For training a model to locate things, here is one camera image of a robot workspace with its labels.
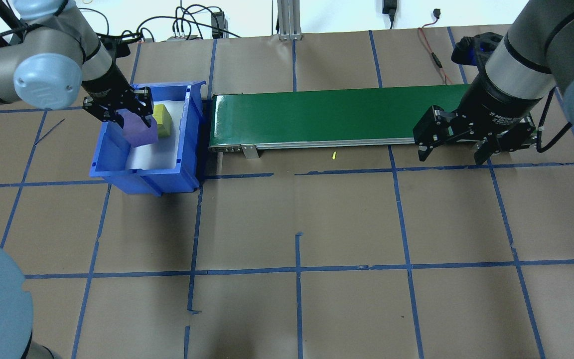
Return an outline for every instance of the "metal bracket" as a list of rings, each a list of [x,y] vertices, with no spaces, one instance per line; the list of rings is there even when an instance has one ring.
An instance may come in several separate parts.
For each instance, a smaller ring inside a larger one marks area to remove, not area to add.
[[[278,38],[283,41],[302,39],[300,0],[278,0]]]
[[[246,159],[257,159],[260,157],[255,145],[241,145],[241,148]]]

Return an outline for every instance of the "floor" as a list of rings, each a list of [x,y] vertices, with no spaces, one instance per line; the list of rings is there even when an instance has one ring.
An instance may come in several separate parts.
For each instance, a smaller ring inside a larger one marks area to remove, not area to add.
[[[428,30],[454,82],[476,70],[447,61],[452,40],[488,30],[506,27]],[[118,64],[205,79],[205,99],[440,84],[415,30],[144,44]],[[547,127],[564,122],[556,99]],[[197,191],[153,197],[88,177],[99,127],[0,107],[0,246],[64,358],[574,358],[574,134],[482,166],[467,145],[212,155]]]

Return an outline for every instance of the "black cable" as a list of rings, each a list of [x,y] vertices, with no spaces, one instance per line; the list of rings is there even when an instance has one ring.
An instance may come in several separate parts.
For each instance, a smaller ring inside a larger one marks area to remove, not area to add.
[[[152,16],[151,18],[147,18],[147,19],[145,19],[143,22],[141,22],[141,23],[139,24],[139,26],[137,27],[137,29],[140,30],[141,27],[144,25],[144,23],[146,23],[146,22],[148,22],[148,21],[151,21],[151,20],[155,20],[155,19],[157,19],[157,18],[173,18],[173,19],[178,19],[177,17],[174,17],[174,16],[166,16],[166,15]],[[196,25],[201,25],[201,26],[204,26],[204,27],[209,27],[210,29],[220,30],[221,32],[225,32],[226,34],[230,34],[230,35],[232,35],[232,36],[234,36],[234,37],[240,38],[239,35],[234,34],[233,32],[227,31],[227,30],[225,30],[225,29],[220,29],[220,28],[218,28],[218,27],[214,27],[214,26],[211,26],[211,25],[206,25],[205,23],[200,23],[200,22],[195,22],[195,21],[187,20],[186,18],[183,19],[183,21],[186,21],[186,22],[189,22],[189,23],[195,23]]]
[[[542,111],[542,116],[540,117],[540,124],[537,126],[537,137],[535,140],[535,149],[538,153],[544,153],[551,149],[558,141],[570,130],[573,126],[572,123],[568,122],[567,124],[562,127],[562,129],[558,132],[558,134],[553,137],[553,139],[549,142],[548,145],[542,147],[542,131],[544,131],[544,121],[546,120],[546,115],[549,112],[549,107],[551,106],[551,101],[553,99],[553,94],[555,93],[555,88],[553,88],[549,92],[549,97],[546,99],[546,104],[544,105],[544,110]]]
[[[198,10],[198,11],[195,11],[195,12],[193,12],[193,13],[190,13],[190,12],[189,12],[189,9],[191,9],[191,8],[194,7],[194,6],[200,7],[201,9]],[[185,9],[185,10],[187,11],[188,14],[190,14],[190,15],[192,16],[192,19],[193,19],[194,21],[196,21],[196,19],[194,18],[194,14],[200,13],[200,12],[203,11],[203,10],[207,10],[207,11],[212,15],[212,18],[214,18],[214,21],[216,21],[216,27],[221,27],[221,25],[219,25],[219,23],[218,23],[218,18],[216,17],[216,15],[214,14],[214,12],[209,9],[209,7],[205,7],[205,6],[199,5],[199,4],[192,4],[192,5],[188,6],[187,9]]]
[[[87,10],[87,11],[92,11],[92,12],[96,12],[97,14],[100,14],[100,16],[103,16],[103,18],[105,19],[105,27],[107,28],[107,31],[105,32],[106,35],[110,34],[110,22],[108,21],[108,17],[105,16],[104,13],[95,10],[95,9],[90,9],[89,7],[80,7],[79,10]]]
[[[54,16],[59,16],[64,9],[66,9],[66,5],[68,4],[68,0],[63,0],[57,11],[55,11]]]
[[[21,32],[21,31],[28,31],[28,32],[30,32],[30,31],[32,31],[32,30],[34,30],[34,29],[38,29],[39,27],[41,27],[41,25],[39,25],[38,23],[34,23],[34,24],[32,24],[32,25],[29,25],[29,24],[26,23],[26,25],[23,25],[23,26],[20,26],[20,27],[16,27],[16,28],[14,28],[14,29],[10,29],[10,30],[8,30],[8,31],[4,31],[4,32],[0,33],[0,38],[2,38],[2,37],[4,37],[4,36],[7,36],[7,35],[10,35],[10,34],[16,34],[16,33]]]
[[[61,3],[61,5],[57,9],[57,11],[55,11],[53,16],[59,16],[63,12],[63,10],[66,8],[67,4],[68,4],[68,0],[63,0],[63,2]],[[0,33],[0,38],[3,38],[4,36],[10,35],[10,34],[16,34],[16,33],[21,32],[21,31],[30,32],[30,31],[38,29],[39,27],[42,27],[42,26],[43,25],[41,25],[40,23],[33,23],[32,25],[29,25],[28,23],[26,23],[26,25],[19,26],[19,27],[16,27],[14,29],[10,29],[8,31],[4,31],[4,32]]]
[[[123,30],[123,32],[121,32],[120,36],[117,35],[106,35],[106,34],[99,34],[98,32],[95,32],[96,36],[100,37],[100,38],[109,38],[109,39],[125,39],[125,38],[134,38],[134,37],[140,37],[141,34],[135,34],[134,32],[130,31],[130,30]]]
[[[194,17],[194,14],[187,12],[187,9],[189,9],[189,7],[181,7],[181,6],[176,7],[176,9],[174,11],[174,16],[176,16],[176,17],[178,17],[178,9],[183,10],[183,14],[182,14],[182,16],[180,16],[180,18],[185,18],[185,14],[189,14],[189,16],[192,17],[192,20],[194,20],[194,22],[196,22],[196,18]],[[174,25],[176,25],[176,29],[178,31],[178,20],[174,20],[174,23],[172,24],[172,26],[174,26]],[[198,26],[196,28],[198,29],[198,36],[200,38],[203,38],[203,32],[201,32],[201,28]],[[180,22],[180,31],[185,32],[182,21]],[[191,34],[192,34],[192,24],[190,23],[189,35],[191,35]]]
[[[141,37],[143,38],[143,41],[145,41],[145,36],[143,35],[143,30],[147,30],[148,32],[150,32],[150,37],[152,38],[152,42],[156,42],[154,39],[154,35],[152,34],[152,31],[150,31],[150,29],[148,29],[147,27],[141,28]]]
[[[396,21],[396,11],[397,10],[398,10],[398,2],[396,0],[395,1],[395,7],[391,7],[389,9],[389,20],[391,20],[391,26],[389,27],[389,30],[394,28],[394,21]]]

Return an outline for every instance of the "power adapter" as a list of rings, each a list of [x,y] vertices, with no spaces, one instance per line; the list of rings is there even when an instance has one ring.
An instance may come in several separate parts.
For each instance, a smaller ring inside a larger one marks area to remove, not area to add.
[[[389,20],[394,22],[396,17],[396,10],[398,10],[398,0],[382,0],[382,13],[389,14]]]
[[[227,20],[225,18],[225,13],[222,11],[214,12],[212,16],[212,27],[217,29],[212,29],[212,38],[226,38],[228,37],[225,32],[219,29],[227,30]]]

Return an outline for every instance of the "purple block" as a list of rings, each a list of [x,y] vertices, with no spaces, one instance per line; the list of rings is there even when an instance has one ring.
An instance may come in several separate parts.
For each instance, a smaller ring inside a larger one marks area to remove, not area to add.
[[[156,120],[150,118],[152,126],[148,127],[143,123],[141,117],[126,109],[119,110],[119,114],[123,116],[123,137],[132,145],[132,147],[139,147],[143,145],[150,145],[159,141],[159,136],[156,128]]]

